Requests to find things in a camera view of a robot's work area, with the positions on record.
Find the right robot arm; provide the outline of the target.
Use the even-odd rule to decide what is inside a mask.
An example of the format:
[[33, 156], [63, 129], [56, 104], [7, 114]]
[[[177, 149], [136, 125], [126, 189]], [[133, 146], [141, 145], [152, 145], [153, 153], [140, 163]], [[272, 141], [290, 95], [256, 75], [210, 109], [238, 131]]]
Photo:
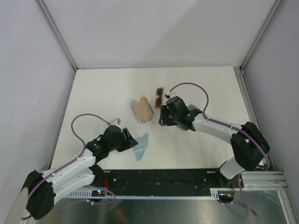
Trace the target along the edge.
[[254, 123], [227, 124], [205, 115], [197, 107], [187, 107], [178, 96], [168, 99], [161, 106], [159, 124], [207, 133], [231, 145], [234, 157], [226, 161], [215, 176], [220, 187], [227, 187], [237, 174], [254, 170], [270, 150], [268, 142]]

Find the newspaper print pouch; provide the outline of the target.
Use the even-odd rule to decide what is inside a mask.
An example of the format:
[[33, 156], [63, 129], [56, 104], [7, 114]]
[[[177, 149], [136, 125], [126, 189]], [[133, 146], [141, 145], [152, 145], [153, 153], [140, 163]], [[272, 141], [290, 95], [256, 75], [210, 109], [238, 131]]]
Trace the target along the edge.
[[133, 100], [131, 105], [140, 122], [146, 123], [154, 118], [153, 110], [146, 97], [141, 97], [139, 101]]

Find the brown sunglasses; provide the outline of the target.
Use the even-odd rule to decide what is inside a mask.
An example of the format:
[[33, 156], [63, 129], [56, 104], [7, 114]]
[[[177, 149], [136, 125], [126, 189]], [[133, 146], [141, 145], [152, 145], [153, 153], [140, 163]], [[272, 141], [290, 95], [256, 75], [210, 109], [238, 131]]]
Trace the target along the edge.
[[164, 87], [159, 87], [156, 90], [155, 108], [160, 108], [163, 105]]

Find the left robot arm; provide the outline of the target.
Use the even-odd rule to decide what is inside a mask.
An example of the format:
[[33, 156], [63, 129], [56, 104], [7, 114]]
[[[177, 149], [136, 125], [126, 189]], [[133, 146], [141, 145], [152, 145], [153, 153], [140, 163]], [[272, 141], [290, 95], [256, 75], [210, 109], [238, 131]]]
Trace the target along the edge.
[[86, 186], [103, 182], [103, 169], [98, 162], [116, 150], [123, 152], [138, 145], [127, 128], [109, 125], [103, 134], [88, 142], [82, 153], [65, 161], [60, 167], [28, 174], [23, 187], [28, 188], [26, 210], [35, 220], [43, 218], [63, 197]]

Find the blue glasses case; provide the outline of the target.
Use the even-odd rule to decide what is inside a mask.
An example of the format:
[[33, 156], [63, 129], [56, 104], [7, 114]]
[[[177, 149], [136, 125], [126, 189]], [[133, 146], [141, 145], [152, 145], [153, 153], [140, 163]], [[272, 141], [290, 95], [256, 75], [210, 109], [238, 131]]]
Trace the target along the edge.
[[202, 111], [194, 105], [189, 105], [185, 112], [180, 113], [177, 127], [183, 131], [192, 130], [195, 132], [192, 122], [195, 120], [198, 114]]

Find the blue cleaning cloth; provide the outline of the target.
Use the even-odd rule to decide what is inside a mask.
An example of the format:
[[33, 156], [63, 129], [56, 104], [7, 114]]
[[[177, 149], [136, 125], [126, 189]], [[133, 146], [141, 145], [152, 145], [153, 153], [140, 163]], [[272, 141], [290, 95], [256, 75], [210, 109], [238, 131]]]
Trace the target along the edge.
[[140, 161], [143, 158], [143, 156], [148, 148], [149, 134], [144, 133], [143, 136], [140, 136], [140, 137], [136, 138], [135, 140], [138, 142], [138, 144], [133, 147], [133, 151], [134, 151], [135, 159], [137, 161]]

